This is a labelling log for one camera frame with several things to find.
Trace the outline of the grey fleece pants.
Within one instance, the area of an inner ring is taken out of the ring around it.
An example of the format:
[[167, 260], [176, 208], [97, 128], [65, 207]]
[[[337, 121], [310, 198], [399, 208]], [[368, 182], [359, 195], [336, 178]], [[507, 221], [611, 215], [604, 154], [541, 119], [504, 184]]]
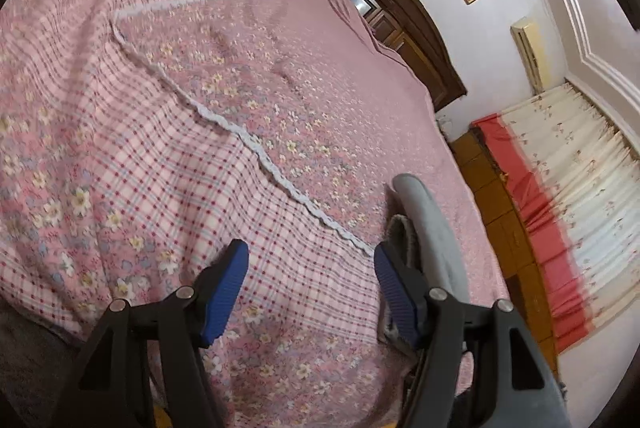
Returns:
[[471, 301], [469, 280], [454, 231], [434, 196], [409, 173], [396, 175], [392, 188], [400, 211], [387, 224], [383, 243], [374, 254], [374, 270], [382, 292], [378, 339], [414, 359], [424, 322], [416, 313], [424, 307], [411, 302], [386, 255], [418, 274], [427, 288], [439, 287], [462, 303]]

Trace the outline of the wooden drawer cabinet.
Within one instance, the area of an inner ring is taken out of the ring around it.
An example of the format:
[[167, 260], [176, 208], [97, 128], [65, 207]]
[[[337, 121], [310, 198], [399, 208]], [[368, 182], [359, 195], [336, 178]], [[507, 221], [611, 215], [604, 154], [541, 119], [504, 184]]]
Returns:
[[480, 131], [466, 132], [450, 148], [480, 209], [511, 300], [524, 317], [552, 373], [557, 375], [558, 349], [546, 289], [525, 225], [506, 190], [506, 174], [491, 156]]

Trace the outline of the dark grey floor rug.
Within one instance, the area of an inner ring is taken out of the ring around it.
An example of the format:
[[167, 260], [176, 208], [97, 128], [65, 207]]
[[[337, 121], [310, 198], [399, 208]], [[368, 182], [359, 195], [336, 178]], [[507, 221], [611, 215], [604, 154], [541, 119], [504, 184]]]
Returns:
[[70, 376], [79, 344], [1, 302], [1, 401], [16, 419], [3, 426], [47, 427]]

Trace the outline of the cream and red curtain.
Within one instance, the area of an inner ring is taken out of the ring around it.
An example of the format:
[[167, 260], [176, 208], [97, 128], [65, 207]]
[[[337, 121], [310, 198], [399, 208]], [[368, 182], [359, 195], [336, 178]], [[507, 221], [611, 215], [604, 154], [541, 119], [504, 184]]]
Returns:
[[639, 157], [570, 83], [472, 127], [506, 177], [565, 351], [639, 296]]

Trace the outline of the pink floral bedspread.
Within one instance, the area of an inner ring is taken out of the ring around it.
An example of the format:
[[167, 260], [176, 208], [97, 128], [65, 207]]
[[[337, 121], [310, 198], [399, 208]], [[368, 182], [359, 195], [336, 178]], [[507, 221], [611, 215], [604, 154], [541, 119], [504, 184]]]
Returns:
[[1, 298], [85, 339], [110, 302], [250, 267], [206, 375], [231, 427], [381, 427], [409, 360], [372, 251], [410, 173], [472, 302], [506, 294], [431, 97], [347, 0], [6, 0]]

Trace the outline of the dark wooden headboard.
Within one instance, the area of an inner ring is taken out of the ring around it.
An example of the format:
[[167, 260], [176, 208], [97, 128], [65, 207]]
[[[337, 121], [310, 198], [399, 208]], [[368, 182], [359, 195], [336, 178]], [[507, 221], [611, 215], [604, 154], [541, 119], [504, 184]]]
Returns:
[[375, 39], [394, 50], [428, 88], [441, 110], [468, 94], [444, 39], [420, 0], [351, 0]]

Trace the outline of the white wall air conditioner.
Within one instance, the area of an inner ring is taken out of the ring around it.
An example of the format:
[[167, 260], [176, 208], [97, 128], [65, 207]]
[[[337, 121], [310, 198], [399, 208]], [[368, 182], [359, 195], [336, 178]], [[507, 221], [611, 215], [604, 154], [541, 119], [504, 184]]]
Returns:
[[551, 74], [538, 24], [533, 19], [523, 17], [512, 24], [511, 34], [534, 92], [540, 94], [548, 90]]

